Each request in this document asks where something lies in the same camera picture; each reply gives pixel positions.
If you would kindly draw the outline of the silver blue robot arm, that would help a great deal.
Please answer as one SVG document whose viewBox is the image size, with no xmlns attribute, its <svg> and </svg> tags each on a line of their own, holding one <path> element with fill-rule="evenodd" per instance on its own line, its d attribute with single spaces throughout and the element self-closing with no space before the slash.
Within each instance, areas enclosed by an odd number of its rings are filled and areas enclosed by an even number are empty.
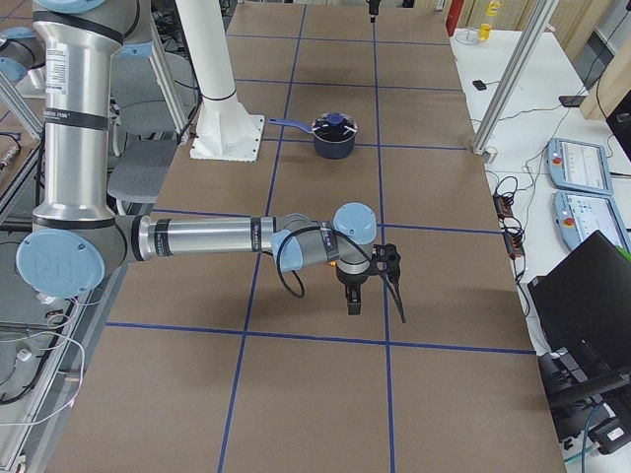
<svg viewBox="0 0 631 473">
<path fill-rule="evenodd" d="M 94 289 L 134 261 L 178 254 L 250 251 L 273 256 L 279 273 L 331 263 L 350 313 L 361 309 L 361 287 L 380 274 L 386 255 L 376 243 L 374 212 L 341 206 L 330 221 L 304 216 L 153 221 L 111 210 L 152 203 L 173 158 L 171 146 L 144 143 L 130 164 L 107 167 L 110 72 L 116 54 L 146 56 L 165 75 L 146 1 L 36 1 L 35 29 L 46 44 L 44 197 L 16 265 L 37 291 L 58 298 Z"/>
</svg>

